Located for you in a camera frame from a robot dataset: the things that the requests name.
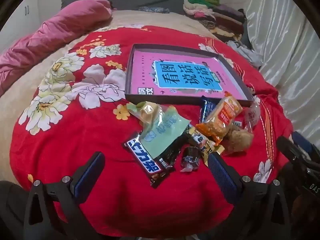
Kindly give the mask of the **clear brown cake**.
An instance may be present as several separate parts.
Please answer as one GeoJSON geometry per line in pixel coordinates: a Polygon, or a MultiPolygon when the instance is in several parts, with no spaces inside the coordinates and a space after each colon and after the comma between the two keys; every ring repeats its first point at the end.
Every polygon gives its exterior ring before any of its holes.
{"type": "Polygon", "coordinates": [[[251,132],[232,124],[222,140],[222,145],[225,148],[224,155],[247,150],[251,146],[253,138],[254,135],[251,132]]]}

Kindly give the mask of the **dark blue snack bar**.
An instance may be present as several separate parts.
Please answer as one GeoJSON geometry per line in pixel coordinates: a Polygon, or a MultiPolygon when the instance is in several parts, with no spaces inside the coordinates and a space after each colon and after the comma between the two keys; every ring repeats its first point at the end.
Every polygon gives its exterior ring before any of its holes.
{"type": "Polygon", "coordinates": [[[211,111],[213,111],[216,106],[217,106],[217,103],[213,102],[212,100],[210,100],[205,96],[202,96],[199,122],[200,123],[204,122],[204,120],[209,116],[211,111]]]}

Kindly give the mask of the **white satin curtain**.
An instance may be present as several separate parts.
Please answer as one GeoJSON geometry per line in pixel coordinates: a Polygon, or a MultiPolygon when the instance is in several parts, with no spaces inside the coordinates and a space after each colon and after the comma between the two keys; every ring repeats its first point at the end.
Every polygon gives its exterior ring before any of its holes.
{"type": "Polygon", "coordinates": [[[319,37],[293,0],[248,0],[249,40],[296,131],[319,146],[319,37]]]}

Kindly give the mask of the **grey crumpled clothes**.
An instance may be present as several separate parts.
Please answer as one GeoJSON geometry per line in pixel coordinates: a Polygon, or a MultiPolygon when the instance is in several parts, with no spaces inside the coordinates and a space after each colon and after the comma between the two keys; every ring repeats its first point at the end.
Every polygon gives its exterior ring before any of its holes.
{"type": "Polygon", "coordinates": [[[242,42],[228,41],[227,45],[244,57],[253,67],[259,69],[263,65],[263,56],[256,51],[249,49],[242,42]]]}

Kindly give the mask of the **orange biscuit packet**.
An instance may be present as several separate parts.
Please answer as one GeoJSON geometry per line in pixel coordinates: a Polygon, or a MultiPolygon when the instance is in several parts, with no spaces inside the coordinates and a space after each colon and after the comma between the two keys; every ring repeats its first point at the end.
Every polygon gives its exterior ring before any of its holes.
{"type": "Polygon", "coordinates": [[[219,144],[228,133],[234,119],[242,112],[242,106],[230,93],[225,93],[217,106],[196,129],[215,143],[219,144]]]}

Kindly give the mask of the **Snickers chocolate bar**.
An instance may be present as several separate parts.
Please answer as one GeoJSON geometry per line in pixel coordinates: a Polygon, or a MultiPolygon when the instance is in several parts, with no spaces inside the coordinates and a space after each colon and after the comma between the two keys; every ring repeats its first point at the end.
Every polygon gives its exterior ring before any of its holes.
{"type": "Polygon", "coordinates": [[[157,188],[159,184],[175,169],[167,158],[166,152],[153,158],[140,142],[140,133],[134,132],[123,143],[125,149],[133,154],[136,161],[147,175],[150,185],[157,188]]]}

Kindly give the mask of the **stack of folded clothes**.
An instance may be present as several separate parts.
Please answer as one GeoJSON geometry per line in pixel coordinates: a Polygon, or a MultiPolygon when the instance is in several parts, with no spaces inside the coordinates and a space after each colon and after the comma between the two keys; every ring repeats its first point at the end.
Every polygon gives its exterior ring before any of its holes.
{"type": "Polygon", "coordinates": [[[244,35],[246,16],[242,9],[221,4],[220,0],[184,0],[183,10],[222,42],[239,42],[244,35]]]}

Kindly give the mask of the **white wardrobe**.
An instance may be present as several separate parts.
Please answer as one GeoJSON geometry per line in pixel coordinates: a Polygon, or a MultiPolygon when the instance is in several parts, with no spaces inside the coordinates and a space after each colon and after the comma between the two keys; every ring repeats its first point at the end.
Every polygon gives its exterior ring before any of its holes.
{"type": "Polygon", "coordinates": [[[23,0],[1,30],[0,51],[8,49],[18,39],[40,26],[38,0],[23,0]]]}

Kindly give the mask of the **black candy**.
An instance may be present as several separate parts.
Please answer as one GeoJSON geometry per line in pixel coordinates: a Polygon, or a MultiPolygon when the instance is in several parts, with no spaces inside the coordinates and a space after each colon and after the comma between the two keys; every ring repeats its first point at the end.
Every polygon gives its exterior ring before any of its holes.
{"type": "Polygon", "coordinates": [[[186,147],[182,153],[181,172],[198,170],[201,160],[201,151],[194,146],[186,147]]]}

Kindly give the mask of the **pink quilt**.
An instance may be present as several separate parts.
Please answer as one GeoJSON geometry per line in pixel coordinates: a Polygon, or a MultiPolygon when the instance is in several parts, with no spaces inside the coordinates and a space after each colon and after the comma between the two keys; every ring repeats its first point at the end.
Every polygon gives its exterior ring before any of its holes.
{"type": "Polygon", "coordinates": [[[53,52],[101,26],[112,16],[108,0],[78,0],[1,53],[1,95],[53,52]]]}

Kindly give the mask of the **clear small pastry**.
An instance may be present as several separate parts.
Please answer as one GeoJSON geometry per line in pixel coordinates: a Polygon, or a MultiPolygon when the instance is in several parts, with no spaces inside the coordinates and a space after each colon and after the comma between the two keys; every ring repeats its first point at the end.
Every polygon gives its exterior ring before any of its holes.
{"type": "Polygon", "coordinates": [[[245,109],[245,129],[249,133],[253,133],[254,127],[258,124],[260,120],[260,106],[258,103],[253,102],[251,107],[245,109]]]}

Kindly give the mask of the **light green snack packet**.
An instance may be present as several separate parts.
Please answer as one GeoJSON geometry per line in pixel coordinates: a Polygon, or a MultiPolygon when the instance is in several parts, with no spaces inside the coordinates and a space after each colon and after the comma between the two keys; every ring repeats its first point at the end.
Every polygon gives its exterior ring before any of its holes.
{"type": "Polygon", "coordinates": [[[136,105],[127,103],[126,108],[142,122],[140,142],[153,159],[161,155],[190,124],[190,120],[181,116],[174,106],[144,101],[136,105]]]}

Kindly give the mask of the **blue patterned cloth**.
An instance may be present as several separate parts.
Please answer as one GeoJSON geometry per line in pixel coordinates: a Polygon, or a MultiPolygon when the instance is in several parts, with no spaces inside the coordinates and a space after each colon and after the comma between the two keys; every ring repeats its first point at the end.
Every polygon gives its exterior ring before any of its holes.
{"type": "Polygon", "coordinates": [[[168,8],[163,8],[163,7],[139,7],[138,10],[144,11],[144,12],[160,13],[160,14],[170,13],[170,10],[168,8]]]}

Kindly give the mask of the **red floral blanket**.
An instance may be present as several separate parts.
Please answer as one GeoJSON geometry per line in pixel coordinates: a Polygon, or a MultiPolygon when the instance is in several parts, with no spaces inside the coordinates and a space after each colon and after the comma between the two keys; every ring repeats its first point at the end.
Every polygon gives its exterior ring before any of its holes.
{"type": "Polygon", "coordinates": [[[243,57],[223,42],[151,25],[93,32],[65,58],[75,88],[66,94],[38,90],[16,122],[10,166],[20,185],[54,183],[73,173],[96,151],[106,164],[81,209],[97,232],[109,236],[173,237],[209,230],[232,210],[205,165],[190,174],[174,171],[157,188],[124,142],[142,129],[126,110],[124,83],[134,44],[166,44],[222,55],[255,93],[261,109],[250,148],[224,156],[241,175],[271,182],[287,159],[276,149],[292,124],[278,103],[278,92],[243,57]]]}

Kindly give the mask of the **yellow snack packet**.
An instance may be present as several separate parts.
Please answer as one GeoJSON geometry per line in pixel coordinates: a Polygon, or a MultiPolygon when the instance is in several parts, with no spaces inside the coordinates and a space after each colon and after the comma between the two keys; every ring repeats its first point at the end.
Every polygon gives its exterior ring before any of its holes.
{"type": "Polygon", "coordinates": [[[191,124],[188,124],[184,133],[187,136],[189,143],[201,151],[201,158],[206,166],[208,166],[208,157],[211,153],[217,152],[221,155],[225,151],[225,148],[222,145],[218,145],[214,141],[208,139],[191,124]]]}

